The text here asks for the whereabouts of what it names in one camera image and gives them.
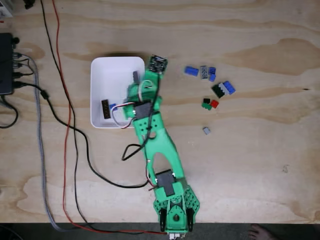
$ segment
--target circuit board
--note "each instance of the circuit board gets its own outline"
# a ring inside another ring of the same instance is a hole
[[[152,55],[149,61],[148,69],[151,72],[163,74],[167,69],[167,65],[167,59],[160,56]]]

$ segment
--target green 3d-printed part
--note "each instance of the green 3d-printed part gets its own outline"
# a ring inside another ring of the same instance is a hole
[[[164,71],[157,73],[153,72],[153,69],[147,68],[145,71],[144,80],[152,81],[153,87],[142,89],[143,102],[151,102],[154,99],[158,87],[158,78],[160,80],[163,78]],[[133,83],[129,86],[128,102],[140,104],[138,90],[139,83]],[[151,117],[150,131],[152,137],[147,141],[142,151],[146,158],[146,168],[150,181],[155,186],[153,189],[155,194],[153,207],[158,214],[160,228],[163,232],[169,233],[170,238],[173,239],[192,231],[200,203],[191,187],[187,184],[176,146],[164,126],[160,113],[161,102],[162,98],[158,96],[153,108],[154,114]],[[133,105],[125,106],[123,110],[126,118],[134,118],[136,116]],[[133,121],[135,133],[140,144],[144,142],[147,135],[148,122],[149,116]],[[170,171],[154,172],[153,164],[156,153],[161,153],[165,156],[171,165]]]

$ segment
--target floor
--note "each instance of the floor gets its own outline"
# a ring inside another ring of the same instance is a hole
[[[264,227],[276,234],[281,240],[320,240],[313,225],[307,224],[262,224]],[[23,240],[168,240],[167,235],[154,234],[112,234],[109,235],[76,230],[72,232],[57,232],[47,223],[16,223],[5,224],[15,230]],[[97,223],[96,228],[117,229],[145,229],[159,231],[157,223]],[[186,240],[249,240],[247,232],[250,225],[245,223],[198,223],[195,224],[193,232],[186,235]],[[16,240],[0,229],[0,240]]]

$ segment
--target red cable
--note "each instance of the red cable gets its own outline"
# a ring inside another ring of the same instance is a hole
[[[56,29],[56,39],[55,39],[55,43],[56,43],[56,54],[57,54],[57,58],[58,58],[58,63],[59,63],[59,70],[61,73],[61,82],[63,85],[63,88],[65,90],[65,94],[66,96],[69,98],[69,93],[68,93],[68,89],[67,86],[65,84],[65,79],[64,79],[64,75],[63,75],[63,71],[62,71],[62,66],[61,66],[61,60],[60,60],[60,54],[59,54],[59,30],[60,30],[60,21],[59,21],[59,15],[57,12],[57,8],[56,8],[56,4],[55,4],[55,0],[52,0],[52,4],[53,4],[53,9],[54,9],[54,13],[56,16],[56,21],[57,21],[57,29]],[[65,133],[65,138],[64,138],[64,156],[63,156],[63,195],[62,195],[62,207],[63,207],[63,211],[64,214],[66,216],[66,218],[69,220],[69,222],[78,228],[90,231],[90,232],[94,232],[94,233],[102,233],[102,234],[112,234],[114,232],[112,231],[102,231],[102,230],[94,230],[85,226],[81,226],[78,225],[76,223],[74,223],[72,221],[72,219],[69,217],[68,213],[67,213],[67,209],[66,209],[66,171],[67,171],[67,140],[68,140],[68,135],[69,135],[69,127],[70,127],[70,121],[71,121],[71,105],[69,103],[69,116],[68,116],[68,124],[67,124],[67,128],[66,128],[66,133]],[[146,234],[160,234],[160,235],[165,235],[165,232],[156,232],[156,231],[145,231],[145,230],[139,230],[139,229],[130,229],[130,230],[119,230],[117,232],[123,232],[123,233],[146,233]]]

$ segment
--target power adapter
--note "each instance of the power adapter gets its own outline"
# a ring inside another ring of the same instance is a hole
[[[0,95],[13,93],[13,78],[18,77],[13,71],[13,49],[18,42],[19,39],[14,38],[11,33],[0,33]]]

